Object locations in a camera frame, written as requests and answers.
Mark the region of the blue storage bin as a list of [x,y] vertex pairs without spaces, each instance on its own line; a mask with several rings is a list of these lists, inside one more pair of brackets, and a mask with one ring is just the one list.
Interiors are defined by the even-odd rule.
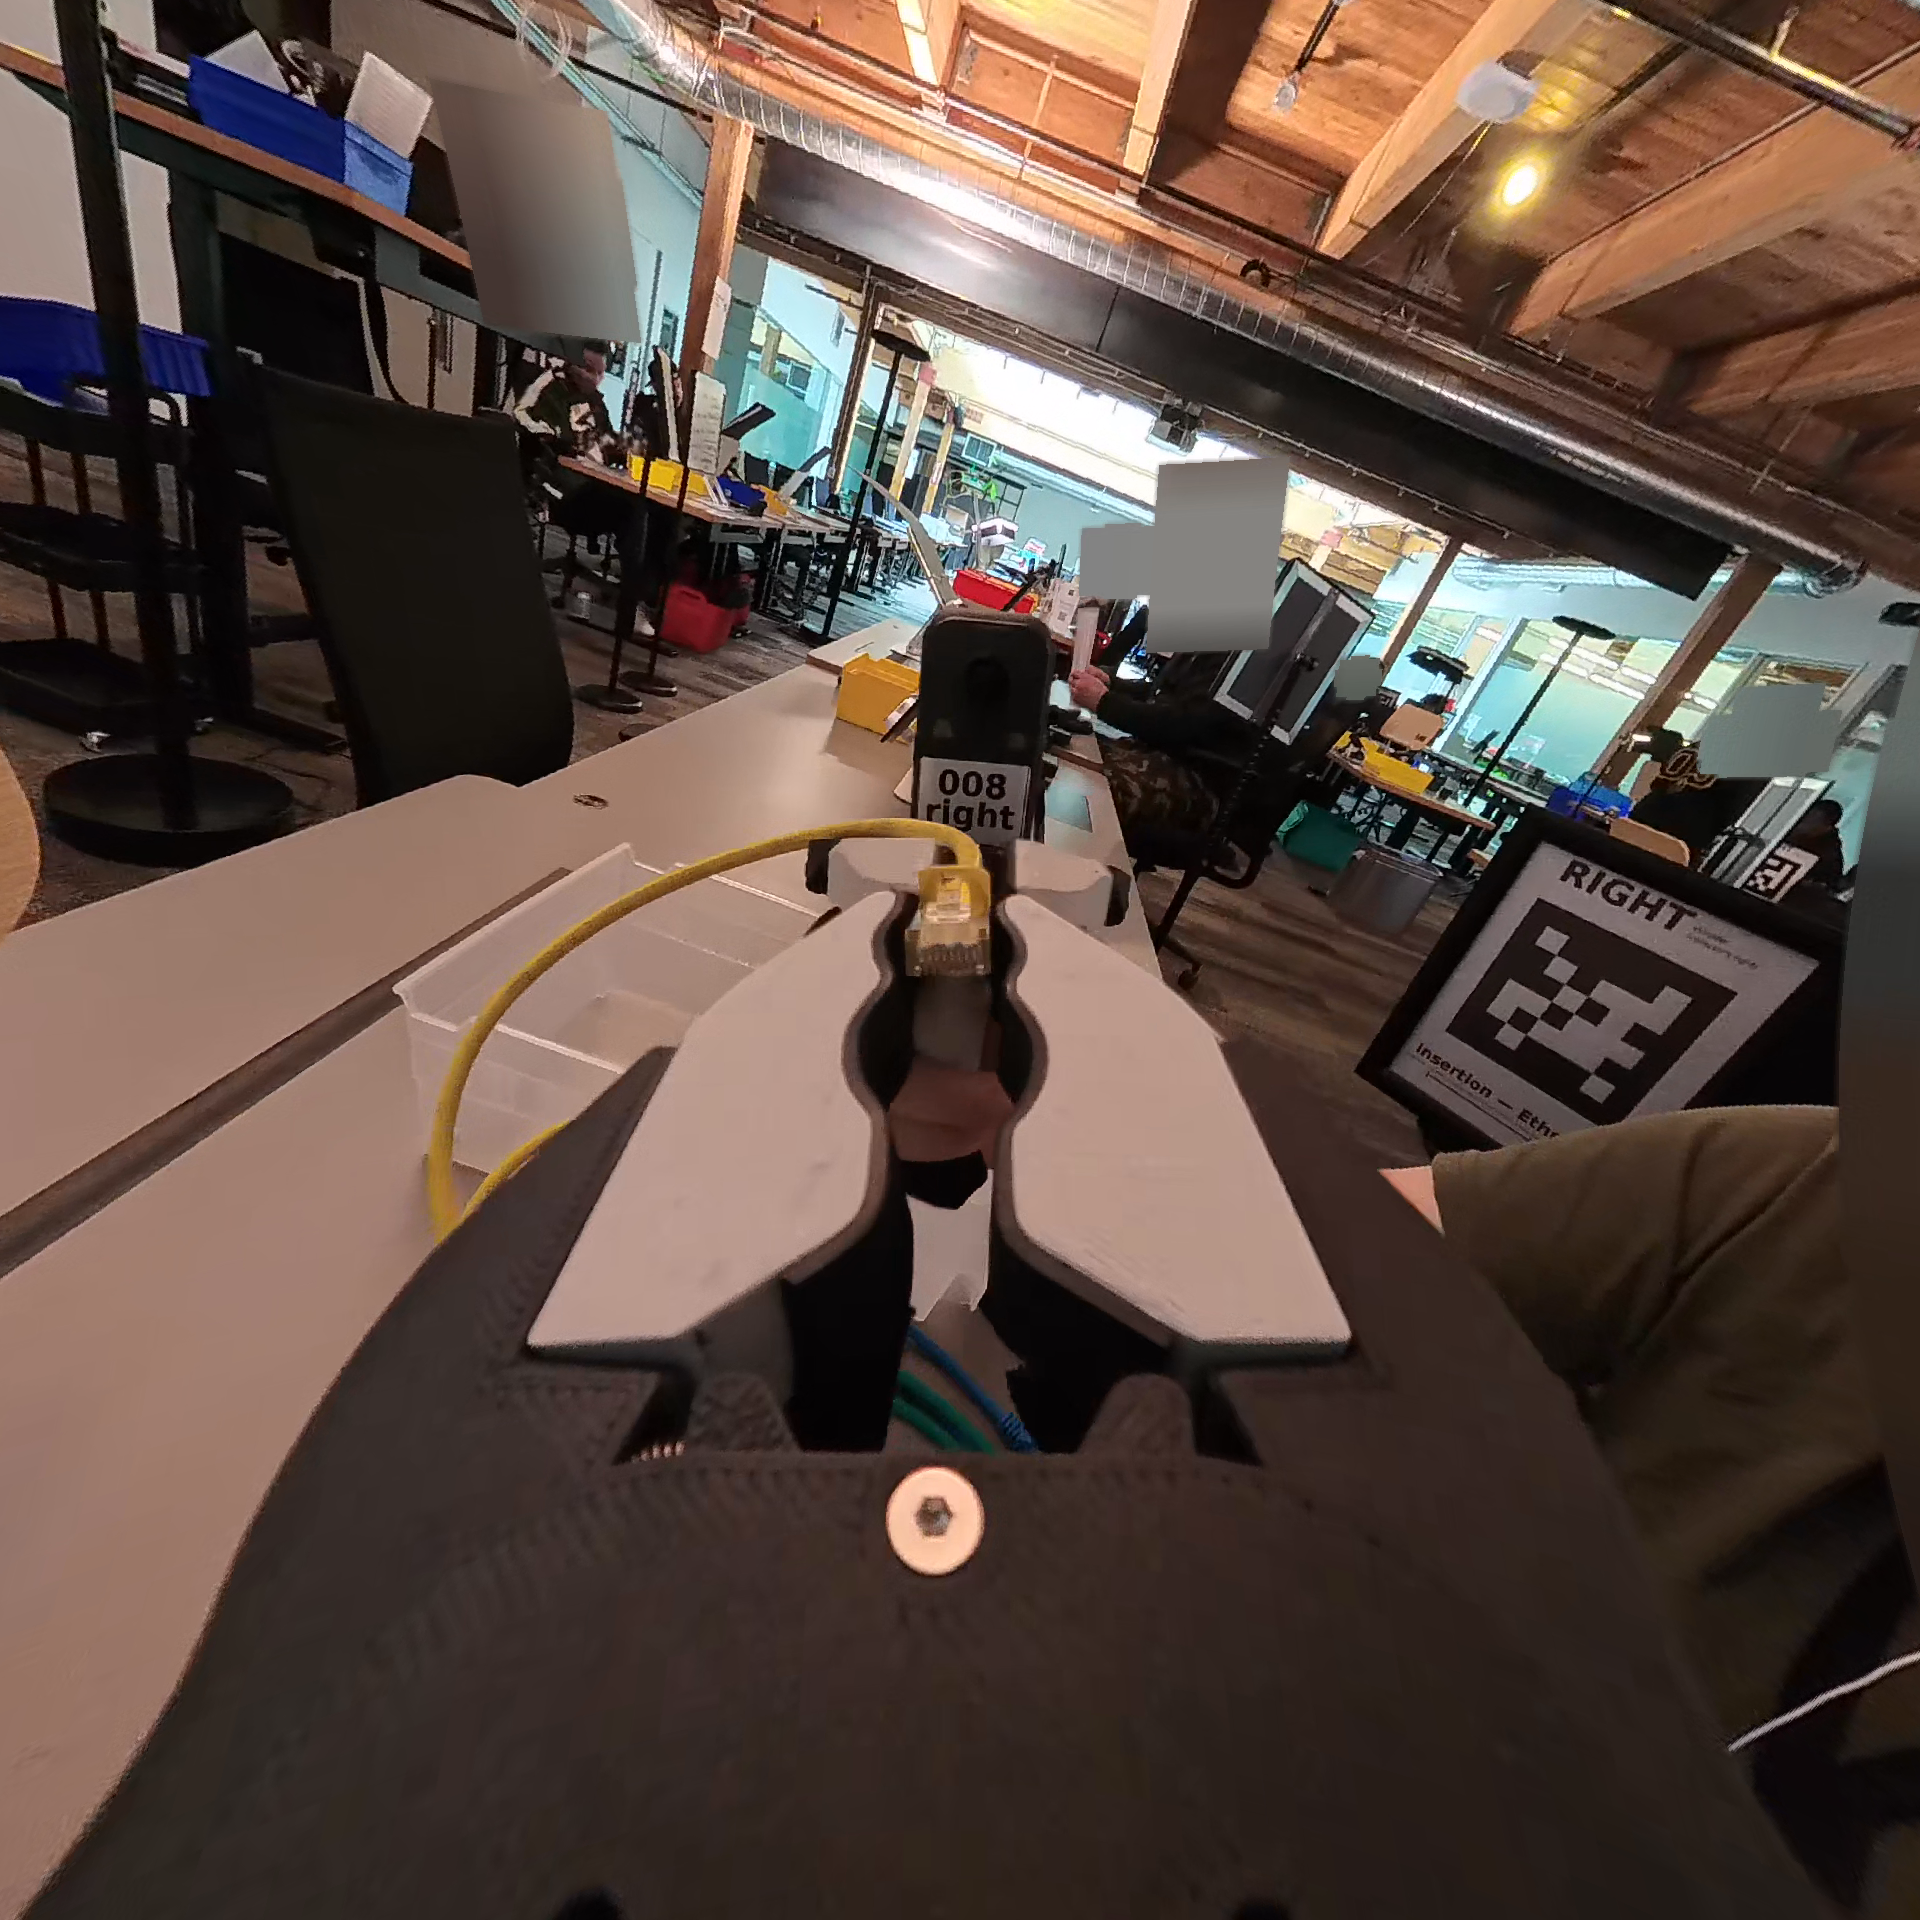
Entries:
[[187,62],[186,92],[208,130],[408,215],[414,184],[411,160],[355,122],[201,58]]
[[[138,332],[152,391],[212,396],[208,347],[201,338],[148,325]],[[76,387],[100,388],[108,368],[98,316],[81,303],[2,295],[2,380],[56,403]]]

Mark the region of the black framed marker sign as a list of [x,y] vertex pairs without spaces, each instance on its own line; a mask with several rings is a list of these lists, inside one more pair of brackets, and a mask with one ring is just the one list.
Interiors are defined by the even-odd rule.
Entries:
[[1837,1101],[1843,924],[1531,811],[1358,1076],[1434,1150]]

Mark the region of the black rolling cart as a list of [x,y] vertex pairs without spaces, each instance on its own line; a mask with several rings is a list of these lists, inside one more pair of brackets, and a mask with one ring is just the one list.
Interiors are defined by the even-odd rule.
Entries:
[[94,744],[144,736],[146,668],[113,638],[114,610],[138,615],[113,424],[5,380],[2,430],[5,708]]

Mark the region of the black office chair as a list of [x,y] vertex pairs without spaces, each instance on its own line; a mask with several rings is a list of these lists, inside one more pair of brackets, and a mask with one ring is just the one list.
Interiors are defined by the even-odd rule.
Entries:
[[574,702],[506,415],[256,372],[269,482],[362,808],[569,766]]

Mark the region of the wooden top standing desk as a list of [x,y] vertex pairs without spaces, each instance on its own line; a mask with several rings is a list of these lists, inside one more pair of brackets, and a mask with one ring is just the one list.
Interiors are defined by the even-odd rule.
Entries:
[[250,576],[233,467],[233,382],[237,351],[225,310],[219,211],[235,204],[297,224],[320,263],[348,271],[369,298],[376,370],[389,375],[386,309],[377,290],[466,322],[481,322],[468,254],[405,213],[356,187],[205,127],[123,90],[113,92],[123,155],[170,175],[168,222],[182,328],[208,346],[216,396],[194,400],[190,467],[194,524],[201,534],[203,597],[200,677],[205,711],[227,725],[290,744],[336,751],[344,740],[256,702]]

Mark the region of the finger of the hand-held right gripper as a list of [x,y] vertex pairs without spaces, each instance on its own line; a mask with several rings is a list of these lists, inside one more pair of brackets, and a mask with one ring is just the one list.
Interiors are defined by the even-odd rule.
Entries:
[[980,1069],[990,1053],[994,990],[987,976],[924,976],[914,982],[913,1044],[921,1063]]

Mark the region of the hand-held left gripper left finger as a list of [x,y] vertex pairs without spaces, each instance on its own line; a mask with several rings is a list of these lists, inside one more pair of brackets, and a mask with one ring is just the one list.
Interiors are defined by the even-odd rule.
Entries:
[[810,1451],[890,1437],[914,1223],[885,1098],[910,1053],[902,893],[875,893],[688,1028],[528,1332],[544,1359],[752,1375]]

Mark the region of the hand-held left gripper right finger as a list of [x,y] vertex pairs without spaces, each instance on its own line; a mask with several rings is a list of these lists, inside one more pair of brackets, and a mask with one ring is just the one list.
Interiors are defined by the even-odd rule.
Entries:
[[1210,1024],[1030,895],[998,911],[1001,1076],[984,1317],[1016,1413],[1077,1451],[1110,1392],[1326,1368],[1354,1328]]

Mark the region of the grey trash bin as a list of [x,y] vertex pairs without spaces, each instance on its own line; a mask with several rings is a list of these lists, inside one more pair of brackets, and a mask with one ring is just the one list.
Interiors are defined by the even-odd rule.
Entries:
[[1393,848],[1358,848],[1333,878],[1329,909],[1345,924],[1397,940],[1420,918],[1448,870]]

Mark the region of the clear plastic box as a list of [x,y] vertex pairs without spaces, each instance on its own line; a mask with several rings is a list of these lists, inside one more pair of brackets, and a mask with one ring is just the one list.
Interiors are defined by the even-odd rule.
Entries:
[[[802,868],[800,854],[781,854],[702,879],[593,934],[542,974],[475,1059],[452,1164],[466,1176],[491,1173],[521,1143],[585,1111],[648,1052],[680,1044],[700,1013],[826,915]],[[457,1044],[490,998],[576,920],[656,876],[620,843],[397,982],[424,1128]]]

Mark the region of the person's right hand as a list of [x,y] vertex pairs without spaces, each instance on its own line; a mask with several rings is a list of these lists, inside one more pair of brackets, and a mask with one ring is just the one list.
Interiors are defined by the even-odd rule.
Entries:
[[994,1071],[920,1055],[886,1109],[886,1124],[900,1160],[946,1164],[990,1157],[1012,1111]]

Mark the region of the person's right forearm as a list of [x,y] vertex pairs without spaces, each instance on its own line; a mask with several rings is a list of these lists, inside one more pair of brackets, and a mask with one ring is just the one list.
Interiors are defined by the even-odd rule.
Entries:
[[1899,1543],[1833,1106],[1676,1111],[1382,1180],[1573,1394],[1724,1732],[1881,1656],[1892,1626],[1812,1667]]

